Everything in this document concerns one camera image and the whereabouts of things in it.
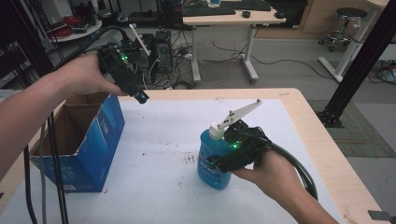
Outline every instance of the gray carpet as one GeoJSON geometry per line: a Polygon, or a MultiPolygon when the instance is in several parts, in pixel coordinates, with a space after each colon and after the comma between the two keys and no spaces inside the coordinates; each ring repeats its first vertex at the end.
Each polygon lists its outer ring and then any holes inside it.
{"type": "MultiPolygon", "coordinates": [[[[308,100],[315,112],[320,112],[329,103],[322,100],[308,100]]],[[[396,158],[396,153],[350,102],[340,118],[345,128],[327,128],[332,139],[346,157],[396,158]]]]}

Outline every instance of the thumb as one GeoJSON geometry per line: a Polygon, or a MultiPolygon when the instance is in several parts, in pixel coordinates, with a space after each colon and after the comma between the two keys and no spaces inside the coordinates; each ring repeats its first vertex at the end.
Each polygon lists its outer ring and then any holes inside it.
{"type": "Polygon", "coordinates": [[[241,168],[241,169],[232,171],[232,173],[234,175],[238,176],[239,178],[246,179],[247,181],[254,183],[255,173],[252,170],[249,170],[247,168],[241,168]]]}

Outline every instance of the blue cardboard box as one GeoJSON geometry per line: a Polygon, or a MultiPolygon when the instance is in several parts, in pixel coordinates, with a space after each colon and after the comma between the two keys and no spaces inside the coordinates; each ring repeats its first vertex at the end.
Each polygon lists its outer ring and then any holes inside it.
{"type": "MultiPolygon", "coordinates": [[[[65,101],[55,116],[65,192],[100,192],[125,121],[117,96],[105,92],[77,95],[65,101]]],[[[39,168],[39,141],[31,150],[31,162],[39,168]]],[[[50,140],[43,144],[45,175],[56,183],[50,140]]]]}

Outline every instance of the office chair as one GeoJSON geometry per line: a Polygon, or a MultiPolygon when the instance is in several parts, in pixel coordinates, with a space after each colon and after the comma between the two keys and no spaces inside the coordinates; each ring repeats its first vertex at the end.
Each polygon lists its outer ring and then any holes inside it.
{"type": "MultiPolygon", "coordinates": [[[[336,11],[338,13],[338,17],[341,17],[344,20],[344,24],[340,27],[339,30],[330,31],[324,35],[332,41],[329,46],[329,51],[331,52],[335,51],[334,45],[336,42],[342,42],[343,45],[346,46],[353,39],[351,35],[345,33],[349,22],[356,21],[357,24],[354,24],[353,27],[358,28],[361,26],[361,20],[367,16],[366,11],[354,7],[340,7],[336,11]]],[[[320,39],[318,43],[322,45],[324,43],[324,40],[320,39]]]]}

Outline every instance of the green led light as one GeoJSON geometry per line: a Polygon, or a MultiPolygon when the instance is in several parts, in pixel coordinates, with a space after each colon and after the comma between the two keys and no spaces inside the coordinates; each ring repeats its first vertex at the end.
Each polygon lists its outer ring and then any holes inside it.
{"type": "Polygon", "coordinates": [[[232,144],[231,144],[231,148],[232,148],[233,150],[237,150],[237,149],[239,148],[239,142],[234,142],[234,143],[232,143],[232,144]]]}

